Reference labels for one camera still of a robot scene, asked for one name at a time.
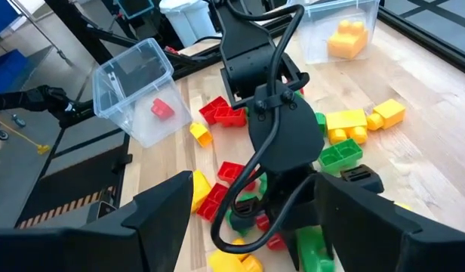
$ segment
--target black metal frame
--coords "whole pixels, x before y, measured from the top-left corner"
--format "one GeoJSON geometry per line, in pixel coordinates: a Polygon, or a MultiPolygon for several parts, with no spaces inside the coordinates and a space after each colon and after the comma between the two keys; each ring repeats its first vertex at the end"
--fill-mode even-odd
{"type": "MultiPolygon", "coordinates": [[[[70,4],[67,0],[45,0],[55,14],[65,23],[70,29],[73,35],[83,44],[88,50],[91,56],[99,63],[103,64],[112,58],[112,55],[105,48],[101,40],[107,40],[119,45],[132,46],[137,41],[124,38],[117,35],[113,35],[109,32],[104,32],[99,29],[93,29],[87,26],[86,22],[81,18],[81,14],[75,6],[70,4]]],[[[379,8],[378,19],[383,21],[385,24],[391,26],[393,29],[399,31],[403,35],[407,36],[414,42],[418,43],[425,49],[433,52],[438,57],[457,67],[459,70],[465,73],[465,54],[462,51],[457,50],[453,46],[446,42],[436,38],[428,32],[420,29],[418,26],[409,23],[400,16],[388,11],[384,7],[379,8]]],[[[283,17],[273,22],[268,23],[265,27],[271,32],[273,37],[280,36],[288,25],[291,17],[283,17]]],[[[219,45],[215,45],[191,57],[185,57],[182,55],[175,55],[167,53],[168,57],[171,58],[174,65],[175,73],[173,75],[174,80],[181,79],[189,76],[199,70],[202,70],[210,65],[216,64],[221,61],[221,54],[219,52],[219,45]]],[[[100,141],[111,135],[119,133],[121,130],[116,129],[114,131],[107,132],[93,139],[77,144],[73,147],[67,148],[57,153],[57,147],[60,143],[65,129],[62,129],[58,135],[58,138],[47,158],[47,161],[38,177],[41,179],[51,163],[52,159],[56,159],[62,155],[75,151],[79,148],[86,147],[89,144],[100,141]]],[[[124,153],[123,156],[128,154],[128,144],[130,137],[126,134],[122,144],[124,153]]],[[[116,191],[116,205],[120,203],[120,197],[122,194],[122,186],[125,175],[125,167],[120,169],[120,182],[116,191]]]]}

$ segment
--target white container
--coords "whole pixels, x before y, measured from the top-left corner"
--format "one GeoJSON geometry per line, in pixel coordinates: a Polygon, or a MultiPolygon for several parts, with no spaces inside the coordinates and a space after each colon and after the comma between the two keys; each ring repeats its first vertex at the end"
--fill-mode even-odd
{"type": "Polygon", "coordinates": [[[215,36],[216,31],[209,17],[208,3],[202,0],[162,0],[160,11],[171,22],[184,47],[198,39],[215,36]]]}
{"type": "Polygon", "coordinates": [[[367,45],[351,59],[365,59],[369,55],[379,0],[337,0],[309,4],[308,0],[291,0],[289,5],[305,6],[305,14],[298,27],[301,49],[306,63],[326,63],[349,58],[328,53],[328,40],[338,30],[341,21],[362,22],[368,31],[367,45]]]}
{"type": "Polygon", "coordinates": [[[192,121],[173,72],[155,39],[143,40],[95,70],[95,114],[110,119],[142,146],[151,147],[192,121]],[[160,119],[154,114],[151,109],[157,99],[174,115],[160,119]]]}

